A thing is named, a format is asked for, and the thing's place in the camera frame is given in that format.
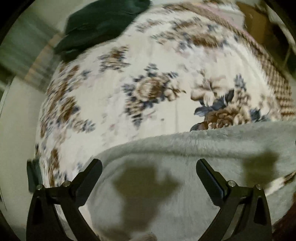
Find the gray blanket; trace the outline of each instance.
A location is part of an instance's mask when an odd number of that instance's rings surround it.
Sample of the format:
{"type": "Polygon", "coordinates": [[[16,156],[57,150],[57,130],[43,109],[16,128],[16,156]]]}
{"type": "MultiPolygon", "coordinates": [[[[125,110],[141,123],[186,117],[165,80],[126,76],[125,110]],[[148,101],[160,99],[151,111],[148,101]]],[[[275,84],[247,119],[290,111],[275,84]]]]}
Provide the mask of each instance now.
{"type": "MultiPolygon", "coordinates": [[[[87,201],[103,240],[153,232],[158,240],[198,240],[218,212],[195,170],[205,158],[226,180],[266,186],[296,170],[296,124],[252,123],[147,138],[97,156],[103,173],[87,201]]],[[[271,220],[292,205],[292,182],[269,195],[271,220]]]]}

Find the silver bolt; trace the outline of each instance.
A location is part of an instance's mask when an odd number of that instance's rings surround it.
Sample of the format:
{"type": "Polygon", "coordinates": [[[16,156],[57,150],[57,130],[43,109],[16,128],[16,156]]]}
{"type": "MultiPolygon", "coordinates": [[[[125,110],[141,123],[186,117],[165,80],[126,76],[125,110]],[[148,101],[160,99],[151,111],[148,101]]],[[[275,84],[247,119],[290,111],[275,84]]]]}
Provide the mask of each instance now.
{"type": "Polygon", "coordinates": [[[235,181],[228,181],[228,185],[234,187],[236,185],[235,181]]]}
{"type": "Polygon", "coordinates": [[[65,188],[71,185],[70,181],[64,181],[62,184],[65,188]]]}
{"type": "Polygon", "coordinates": [[[37,186],[36,186],[36,189],[37,190],[41,190],[43,188],[43,185],[42,184],[38,184],[37,186]]]}
{"type": "Polygon", "coordinates": [[[262,189],[262,187],[261,187],[259,184],[257,184],[256,187],[257,187],[257,189],[259,189],[259,190],[262,189]]]}

